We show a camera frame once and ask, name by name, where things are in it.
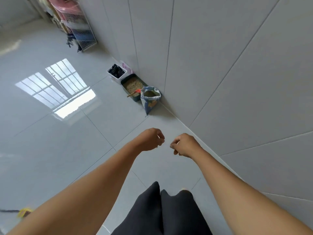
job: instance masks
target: black pants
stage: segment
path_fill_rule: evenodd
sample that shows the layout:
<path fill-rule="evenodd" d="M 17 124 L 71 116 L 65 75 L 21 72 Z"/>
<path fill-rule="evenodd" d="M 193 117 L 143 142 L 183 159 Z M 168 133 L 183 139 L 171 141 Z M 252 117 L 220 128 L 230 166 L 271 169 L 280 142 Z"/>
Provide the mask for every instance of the black pants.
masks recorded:
<path fill-rule="evenodd" d="M 212 235 L 192 194 L 170 196 L 154 182 L 137 198 L 112 235 Z"/>

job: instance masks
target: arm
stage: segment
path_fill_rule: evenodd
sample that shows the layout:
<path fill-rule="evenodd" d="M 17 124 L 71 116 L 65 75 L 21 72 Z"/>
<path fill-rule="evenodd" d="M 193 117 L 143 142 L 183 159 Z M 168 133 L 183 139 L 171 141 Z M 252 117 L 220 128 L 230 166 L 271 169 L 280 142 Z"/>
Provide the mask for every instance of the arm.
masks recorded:
<path fill-rule="evenodd" d="M 96 234 L 111 211 L 141 151 L 161 146 L 159 129 L 147 129 L 95 170 L 42 204 L 9 235 Z"/>
<path fill-rule="evenodd" d="M 313 234 L 305 224 L 221 165 L 193 136 L 178 136 L 171 148 L 174 154 L 189 157 L 199 166 L 234 234 Z"/>

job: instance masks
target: blue and white bag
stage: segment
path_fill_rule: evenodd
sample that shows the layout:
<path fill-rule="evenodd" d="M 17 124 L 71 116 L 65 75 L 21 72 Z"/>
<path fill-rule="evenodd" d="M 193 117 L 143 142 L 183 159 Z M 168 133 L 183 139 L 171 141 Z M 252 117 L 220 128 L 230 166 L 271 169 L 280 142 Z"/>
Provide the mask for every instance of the blue and white bag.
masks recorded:
<path fill-rule="evenodd" d="M 158 89 L 156 89 L 153 86 L 144 86 L 141 89 L 140 99 L 146 111 L 146 114 L 148 114 L 152 110 L 152 108 L 157 104 L 157 102 L 161 99 L 161 93 Z"/>

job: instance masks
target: trousers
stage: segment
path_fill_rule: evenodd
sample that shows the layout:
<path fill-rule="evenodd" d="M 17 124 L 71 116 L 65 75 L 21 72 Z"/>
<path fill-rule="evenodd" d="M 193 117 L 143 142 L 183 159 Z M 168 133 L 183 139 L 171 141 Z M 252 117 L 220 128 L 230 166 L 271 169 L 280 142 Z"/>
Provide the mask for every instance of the trousers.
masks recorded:
<path fill-rule="evenodd" d="M 158 182 L 145 190 L 112 235 L 212 235 L 193 195 L 170 196 Z"/>

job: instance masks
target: tiled floor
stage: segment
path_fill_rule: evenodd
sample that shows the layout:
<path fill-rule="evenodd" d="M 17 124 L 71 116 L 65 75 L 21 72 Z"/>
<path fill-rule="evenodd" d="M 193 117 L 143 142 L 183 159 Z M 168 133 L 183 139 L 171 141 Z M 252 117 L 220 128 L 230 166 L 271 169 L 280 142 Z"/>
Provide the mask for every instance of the tiled floor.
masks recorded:
<path fill-rule="evenodd" d="M 0 36 L 0 43 L 1 208 L 38 207 L 141 131 L 157 127 L 165 143 L 135 160 L 98 234 L 112 232 L 154 181 L 171 195 L 190 189 L 213 233 L 231 234 L 198 167 L 169 147 L 177 135 L 192 132 L 160 104 L 146 117 L 107 77 L 114 60 L 99 46 L 78 54 L 43 21 Z M 10 219 L 1 215 L 3 231 L 12 228 Z"/>

